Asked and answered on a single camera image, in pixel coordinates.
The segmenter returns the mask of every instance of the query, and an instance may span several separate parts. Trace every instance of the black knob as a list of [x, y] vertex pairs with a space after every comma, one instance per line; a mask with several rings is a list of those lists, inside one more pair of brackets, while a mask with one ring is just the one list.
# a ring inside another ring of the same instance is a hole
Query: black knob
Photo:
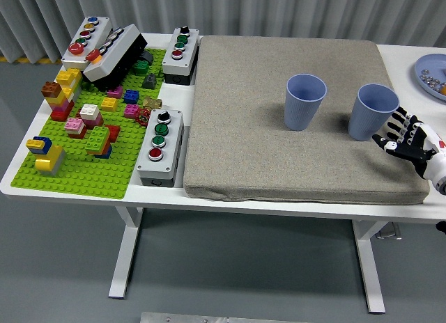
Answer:
[[158, 114], [158, 122], [164, 123], [165, 125], [168, 125], [171, 122], [170, 114], [168, 111], [163, 111], [160, 114]]
[[184, 34], [185, 36], [190, 36], [189, 27], [187, 26], [181, 27], [180, 34]]

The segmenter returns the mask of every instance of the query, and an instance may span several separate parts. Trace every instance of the gray cushion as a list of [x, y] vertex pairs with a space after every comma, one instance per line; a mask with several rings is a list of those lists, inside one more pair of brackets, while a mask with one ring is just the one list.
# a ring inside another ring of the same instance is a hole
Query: gray cushion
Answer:
[[[286, 81], [319, 76], [328, 94], [303, 132], [284, 124]], [[205, 36], [184, 188], [196, 198], [415, 204], [413, 165], [347, 133], [359, 87], [391, 86], [368, 41]]]

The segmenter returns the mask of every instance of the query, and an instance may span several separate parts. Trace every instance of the lego baseplate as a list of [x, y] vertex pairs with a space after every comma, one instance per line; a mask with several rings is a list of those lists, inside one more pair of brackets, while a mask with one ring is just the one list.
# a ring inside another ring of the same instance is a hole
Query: lego baseplate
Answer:
[[[154, 58], [147, 74], [152, 72], [159, 77], [155, 89], [141, 88], [145, 76], [136, 76], [132, 72], [121, 82], [124, 90], [139, 91], [138, 105], [142, 105], [146, 96], [156, 99], [162, 85], [161, 64], [166, 51], [146, 50], [152, 53]], [[69, 117], [74, 118], [84, 104], [96, 104], [100, 107], [106, 96], [106, 93], [100, 92], [93, 84], [83, 82], [81, 94]], [[121, 126], [118, 138], [112, 144], [113, 152], [109, 159], [98, 159], [86, 153], [85, 144], [91, 131], [87, 132], [84, 139], [71, 139], [64, 130], [64, 122], [55, 122], [49, 118], [39, 136], [51, 138], [53, 143], [61, 145], [65, 150], [66, 157], [59, 172], [54, 177], [41, 175], [34, 166], [35, 157], [29, 153], [11, 182], [11, 186], [84, 196], [123, 198], [146, 133], [145, 127], [133, 119], [124, 118], [125, 106], [126, 103], [120, 99], [115, 112], [101, 111], [105, 125]]]

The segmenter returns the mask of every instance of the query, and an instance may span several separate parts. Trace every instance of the table leg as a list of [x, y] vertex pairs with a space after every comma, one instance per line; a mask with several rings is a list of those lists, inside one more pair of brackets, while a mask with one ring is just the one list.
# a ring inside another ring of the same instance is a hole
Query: table leg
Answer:
[[123, 299], [132, 266], [134, 247], [138, 238], [142, 208], [116, 206], [116, 209], [125, 222], [125, 230], [114, 269], [113, 280], [111, 281], [109, 297]]
[[385, 221], [353, 220], [353, 231], [355, 232], [356, 248], [360, 259], [367, 306], [369, 307], [369, 312], [373, 314], [384, 314], [385, 308], [370, 238], [381, 230], [386, 223]]

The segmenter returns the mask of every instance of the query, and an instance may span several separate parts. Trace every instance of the gray floor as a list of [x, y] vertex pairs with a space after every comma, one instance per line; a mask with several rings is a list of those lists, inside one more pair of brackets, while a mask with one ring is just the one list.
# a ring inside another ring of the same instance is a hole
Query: gray floor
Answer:
[[[0, 175], [57, 65], [0, 63]], [[128, 293], [108, 299], [124, 223], [110, 207], [0, 194], [0, 322], [139, 322], [154, 311], [301, 322], [444, 322], [446, 236], [373, 240], [387, 313], [370, 315], [350, 221], [145, 212]]]

